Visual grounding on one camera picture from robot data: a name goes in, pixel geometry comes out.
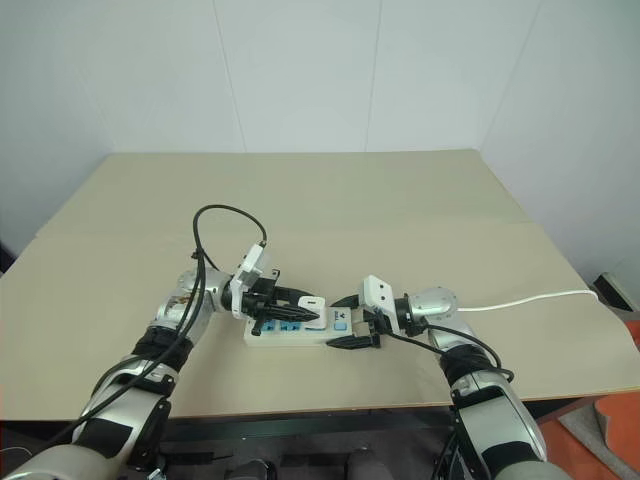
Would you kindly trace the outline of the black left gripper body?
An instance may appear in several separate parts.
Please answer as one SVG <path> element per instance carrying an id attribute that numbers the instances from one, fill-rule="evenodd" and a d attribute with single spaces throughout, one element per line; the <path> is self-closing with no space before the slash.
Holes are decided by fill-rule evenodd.
<path id="1" fill-rule="evenodd" d="M 266 277 L 259 277 L 242 295 L 242 312 L 254 321 L 253 336 L 260 336 L 263 325 L 271 320 L 285 320 L 286 295 L 278 285 L 280 271 L 273 269 Z"/>

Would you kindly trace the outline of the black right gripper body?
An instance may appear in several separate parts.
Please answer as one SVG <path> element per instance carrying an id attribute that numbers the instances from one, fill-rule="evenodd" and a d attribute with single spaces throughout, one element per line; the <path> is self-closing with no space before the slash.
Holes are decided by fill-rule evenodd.
<path id="1" fill-rule="evenodd" d="M 367 327 L 367 333 L 356 338 L 357 346 L 380 346 L 384 335 L 393 333 L 389 317 L 380 307 L 360 308 L 362 321 Z"/>

